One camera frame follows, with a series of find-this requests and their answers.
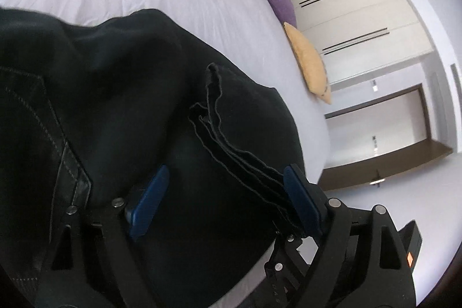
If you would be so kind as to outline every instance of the metal rivet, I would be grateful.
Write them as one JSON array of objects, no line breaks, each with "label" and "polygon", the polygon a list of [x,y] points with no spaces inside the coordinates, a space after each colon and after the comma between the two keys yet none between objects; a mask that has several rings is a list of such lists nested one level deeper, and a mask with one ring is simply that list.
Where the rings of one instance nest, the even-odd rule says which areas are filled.
[{"label": "metal rivet", "polygon": [[377,205],[376,206],[376,212],[378,214],[385,214],[387,212],[387,210],[385,209],[384,206],[381,206],[381,205]]},{"label": "metal rivet", "polygon": [[77,213],[77,206],[71,205],[66,209],[66,213],[69,214],[70,216]]},{"label": "metal rivet", "polygon": [[340,205],[342,205],[342,203],[339,199],[330,199],[329,205],[332,206],[333,208],[339,208]]},{"label": "metal rivet", "polygon": [[122,205],[125,204],[125,201],[123,201],[123,198],[118,197],[117,199],[112,200],[112,206],[115,208],[120,208]]}]

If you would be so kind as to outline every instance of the jacket stitching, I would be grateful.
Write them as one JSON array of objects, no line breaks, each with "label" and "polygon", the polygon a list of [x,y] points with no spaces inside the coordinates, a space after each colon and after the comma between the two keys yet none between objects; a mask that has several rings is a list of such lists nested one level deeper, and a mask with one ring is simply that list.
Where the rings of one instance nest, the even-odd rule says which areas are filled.
[{"label": "jacket stitching", "polygon": [[[48,94],[47,94],[47,88],[45,87],[45,83],[43,82],[43,77],[37,75],[37,74],[32,74],[30,72],[25,72],[25,71],[19,71],[19,70],[15,70],[14,68],[10,68],[10,67],[2,67],[0,66],[0,70],[3,70],[3,71],[7,71],[7,72],[12,72],[12,73],[15,73],[15,74],[20,74],[20,75],[23,75],[23,76],[27,76],[27,77],[33,77],[35,79],[38,80],[38,82],[40,82],[40,86],[42,88],[42,91],[43,91],[43,94],[45,95],[46,99],[47,99],[47,103],[48,103],[48,107],[51,111],[51,113],[53,114],[53,118],[56,122],[56,125],[58,126],[59,128],[59,131],[61,132],[61,135],[63,138],[64,137],[64,133],[61,129],[61,125],[59,124],[59,120],[58,120],[58,116],[56,114],[56,112],[54,111],[53,109],[53,106],[51,105],[51,102],[48,98]],[[75,163],[77,164],[78,168],[79,169],[82,169],[82,166],[80,166],[80,163],[77,161],[77,158],[75,158],[74,154],[73,153],[70,153],[70,156],[71,158],[75,161]]]},{"label": "jacket stitching", "polygon": [[[59,155],[61,155],[61,153],[59,152],[59,148],[58,146],[56,145],[55,141],[53,140],[52,136],[50,135],[50,133],[48,132],[48,130],[46,129],[46,127],[43,125],[42,121],[40,120],[39,116],[37,115],[37,113],[34,111],[34,109],[31,107],[31,105],[29,105],[27,103],[27,101],[22,98],[21,96],[19,96],[16,92],[14,92],[13,90],[11,90],[10,88],[8,87],[5,87],[5,92],[7,92],[8,94],[10,94],[11,96],[13,96],[15,99],[17,99],[27,110],[29,110],[31,113],[32,113],[32,116],[35,118],[35,120],[38,122],[38,124],[40,125],[40,127],[42,128],[42,130],[45,132],[45,134],[47,135],[47,138],[48,140],[50,140],[50,142],[52,143],[52,145],[54,146],[55,150],[56,150],[56,153],[58,153]],[[66,164],[66,162],[63,160],[62,161],[64,167],[66,168],[67,172],[69,173],[69,175],[74,179],[74,182],[75,184],[78,183],[77,181],[77,178],[74,176],[74,174],[71,172],[69,166]]]},{"label": "jacket stitching", "polygon": [[51,197],[51,211],[50,211],[50,225],[49,225],[49,243],[51,243],[51,239],[52,239],[52,235],[53,235],[53,211],[54,211],[54,208],[55,208],[55,196],[56,196],[56,188],[58,187],[58,179],[59,179],[59,175],[61,173],[61,166],[63,165],[64,163],[64,154],[66,153],[66,149],[68,147],[68,142],[66,141],[66,143],[64,144],[64,149],[62,151],[62,154],[61,154],[61,162],[59,163],[59,168],[58,168],[58,172],[56,173],[56,180],[55,180],[55,186],[53,188],[53,195]]},{"label": "jacket stitching", "polygon": [[37,277],[31,277],[31,278],[11,278],[12,281],[37,281]]}]

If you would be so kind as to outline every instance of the black jacket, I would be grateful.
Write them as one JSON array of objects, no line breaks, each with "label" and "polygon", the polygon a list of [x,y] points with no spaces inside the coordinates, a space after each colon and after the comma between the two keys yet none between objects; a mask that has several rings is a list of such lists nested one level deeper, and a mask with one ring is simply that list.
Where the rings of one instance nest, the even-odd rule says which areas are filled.
[{"label": "black jacket", "polygon": [[170,185],[133,252],[168,307],[207,307],[276,228],[301,233],[279,94],[160,11],[78,27],[0,10],[0,83],[0,262],[31,300],[67,206],[106,205],[160,164]]}]

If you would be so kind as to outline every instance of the orange label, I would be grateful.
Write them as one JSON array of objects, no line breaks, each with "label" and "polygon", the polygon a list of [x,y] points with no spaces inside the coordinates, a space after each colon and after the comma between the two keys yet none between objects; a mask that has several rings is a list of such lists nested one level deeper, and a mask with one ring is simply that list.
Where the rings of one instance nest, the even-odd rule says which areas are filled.
[{"label": "orange label", "polygon": [[407,254],[407,263],[409,264],[409,267],[412,266],[412,262],[414,261],[414,257],[412,257],[412,254],[409,252]]}]

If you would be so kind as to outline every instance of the blue plastic clip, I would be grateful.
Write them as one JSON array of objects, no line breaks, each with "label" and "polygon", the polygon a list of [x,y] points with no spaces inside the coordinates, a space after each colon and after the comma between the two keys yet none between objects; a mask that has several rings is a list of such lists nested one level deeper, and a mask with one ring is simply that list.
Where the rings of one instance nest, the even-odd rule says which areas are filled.
[{"label": "blue plastic clip", "polygon": [[318,243],[326,228],[326,195],[316,184],[306,180],[297,165],[290,165],[284,169],[284,189],[299,215],[306,234]]},{"label": "blue plastic clip", "polygon": [[169,179],[169,170],[162,165],[145,189],[137,189],[132,193],[125,208],[125,217],[129,224],[128,235],[133,241],[146,234],[167,191]]}]

